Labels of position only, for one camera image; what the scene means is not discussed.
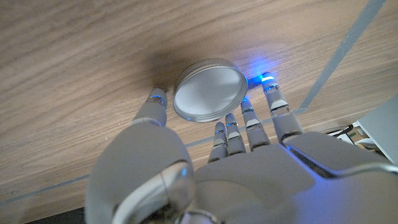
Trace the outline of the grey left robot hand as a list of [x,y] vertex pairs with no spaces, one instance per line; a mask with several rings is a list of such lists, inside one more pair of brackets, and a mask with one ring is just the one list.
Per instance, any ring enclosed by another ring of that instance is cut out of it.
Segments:
[[333,136],[304,133],[277,82],[264,77],[262,88],[278,143],[243,101],[250,151],[228,116],[198,169],[165,125],[165,92],[152,90],[96,161],[86,222],[396,223],[397,166]]

